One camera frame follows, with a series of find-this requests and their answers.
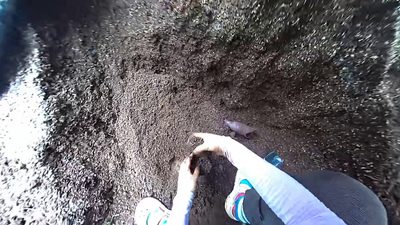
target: white long sleeve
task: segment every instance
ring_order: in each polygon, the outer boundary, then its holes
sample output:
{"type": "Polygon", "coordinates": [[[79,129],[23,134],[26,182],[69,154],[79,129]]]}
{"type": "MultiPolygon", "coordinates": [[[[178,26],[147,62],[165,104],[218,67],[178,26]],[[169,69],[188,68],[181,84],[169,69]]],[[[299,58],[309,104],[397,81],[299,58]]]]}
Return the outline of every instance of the white long sleeve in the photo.
{"type": "Polygon", "coordinates": [[[171,219],[173,225],[189,225],[190,208],[193,203],[193,192],[179,191],[172,202],[171,219]]]}
{"type": "Polygon", "coordinates": [[[226,138],[222,150],[285,225],[345,225],[308,189],[244,145],[226,138]]]}

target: shoe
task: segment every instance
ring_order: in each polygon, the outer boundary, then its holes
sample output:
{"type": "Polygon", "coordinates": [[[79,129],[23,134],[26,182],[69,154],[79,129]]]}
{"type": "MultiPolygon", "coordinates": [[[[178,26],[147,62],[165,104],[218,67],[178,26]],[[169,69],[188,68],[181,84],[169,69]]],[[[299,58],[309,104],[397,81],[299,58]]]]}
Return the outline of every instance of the shoe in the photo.
{"type": "Polygon", "coordinates": [[[253,186],[246,178],[238,171],[236,173],[235,185],[232,192],[225,200],[225,210],[230,218],[243,223],[249,223],[243,212],[244,193],[252,189],[253,186]]]}
{"type": "Polygon", "coordinates": [[[167,225],[171,210],[159,200],[151,197],[142,199],[135,209],[134,225],[167,225]]]}

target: clear plastic bottle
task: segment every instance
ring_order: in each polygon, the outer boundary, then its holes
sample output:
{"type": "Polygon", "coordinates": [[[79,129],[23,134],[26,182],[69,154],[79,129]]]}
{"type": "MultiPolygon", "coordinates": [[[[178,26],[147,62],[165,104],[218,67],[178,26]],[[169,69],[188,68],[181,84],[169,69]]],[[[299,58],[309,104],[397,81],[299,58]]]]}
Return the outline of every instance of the clear plastic bottle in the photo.
{"type": "Polygon", "coordinates": [[[276,168],[280,169],[283,164],[283,159],[281,159],[275,152],[268,153],[264,160],[274,165],[276,168]]]}

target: hand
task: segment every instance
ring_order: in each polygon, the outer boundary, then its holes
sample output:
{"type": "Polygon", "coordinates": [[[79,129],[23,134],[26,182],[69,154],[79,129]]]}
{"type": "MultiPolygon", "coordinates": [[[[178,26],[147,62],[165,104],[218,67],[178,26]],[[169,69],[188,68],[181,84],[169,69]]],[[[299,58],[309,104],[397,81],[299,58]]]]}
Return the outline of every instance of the hand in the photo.
{"type": "Polygon", "coordinates": [[[217,155],[222,155],[226,156],[223,148],[224,148],[224,143],[227,141],[227,138],[232,140],[229,137],[224,137],[220,135],[214,135],[214,134],[209,134],[209,133],[193,133],[195,137],[202,138],[204,143],[197,146],[193,153],[195,155],[198,155],[204,151],[212,151],[216,153],[217,155]]]}
{"type": "Polygon", "coordinates": [[[200,168],[197,166],[193,174],[190,172],[190,164],[192,163],[193,153],[190,154],[180,165],[178,176],[178,190],[195,192],[197,187],[197,179],[199,178],[200,168]]]}

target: person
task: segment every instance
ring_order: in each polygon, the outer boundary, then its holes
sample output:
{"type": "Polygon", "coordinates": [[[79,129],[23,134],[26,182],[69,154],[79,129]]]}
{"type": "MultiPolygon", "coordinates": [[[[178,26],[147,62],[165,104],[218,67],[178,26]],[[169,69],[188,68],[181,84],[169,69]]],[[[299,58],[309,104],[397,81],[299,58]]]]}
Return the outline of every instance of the person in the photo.
{"type": "Polygon", "coordinates": [[[361,182],[338,172],[312,171],[288,175],[230,137],[194,133],[204,143],[181,164],[172,210],[158,200],[142,199],[135,210],[137,225],[187,225],[199,168],[190,172],[193,154],[212,151],[237,169],[233,191],[225,201],[230,218],[268,225],[385,225],[385,207],[361,182]]]}

